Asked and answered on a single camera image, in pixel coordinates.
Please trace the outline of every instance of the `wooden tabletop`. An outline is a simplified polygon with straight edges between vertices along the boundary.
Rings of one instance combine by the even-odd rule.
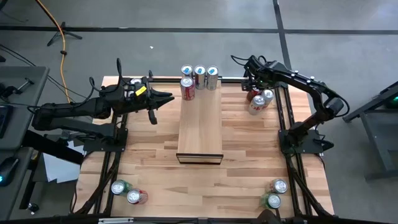
[[[104,77],[104,86],[115,83],[117,77]],[[222,84],[224,159],[221,165],[182,165],[175,156],[181,104],[179,84],[154,83],[152,86],[158,91],[173,93],[175,99],[155,112],[157,125],[150,124],[147,111],[129,114],[129,137],[118,173],[118,179],[146,190],[149,199],[143,205],[131,205],[125,197],[115,196],[112,216],[256,218],[263,210],[259,207],[259,198],[270,181],[281,178],[288,182],[277,137],[280,128],[275,100],[265,111],[252,116],[246,111],[246,92],[241,91],[240,85]],[[295,120],[303,121],[310,116],[307,94],[291,86],[289,90]],[[95,120],[95,123],[107,122],[110,120]],[[103,152],[92,153],[81,166],[75,210],[97,187],[103,157]],[[308,154],[302,158],[309,189],[324,208],[333,213],[321,161]],[[109,187],[105,188],[104,195],[108,190]],[[300,190],[297,193],[304,211],[302,193]],[[281,195],[281,199],[281,217],[292,217],[290,190]]]

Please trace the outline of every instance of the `gray floor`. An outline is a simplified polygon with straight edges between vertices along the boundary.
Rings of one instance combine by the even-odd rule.
[[[275,29],[271,0],[113,0],[43,1],[58,21],[70,26],[259,28]],[[280,0],[286,29],[398,29],[395,0]],[[4,12],[25,24],[0,14],[0,24],[51,26],[34,1],[13,0]],[[229,55],[265,55],[282,61],[277,34],[194,33],[86,33],[83,40],[67,38],[65,76],[68,87],[85,95],[88,77],[97,84],[105,75],[116,75],[120,57],[125,75],[179,75],[184,63],[215,64],[226,77],[240,77],[243,69]],[[46,47],[53,32],[0,31],[0,43],[18,51],[37,65],[50,67],[60,80],[58,41]],[[315,76],[345,97],[352,109],[369,101],[380,90],[397,81],[397,35],[287,35],[292,67]],[[7,57],[4,65],[23,65]],[[47,83],[40,103],[65,102],[63,93]],[[320,126],[321,133],[335,143],[325,153],[326,175],[335,213],[345,218],[398,222],[397,179],[365,182],[363,176],[380,170],[360,120],[346,124],[335,119]],[[62,190],[64,200],[54,202]],[[68,212],[73,184],[39,187],[37,217]],[[28,217],[14,212],[13,218]]]

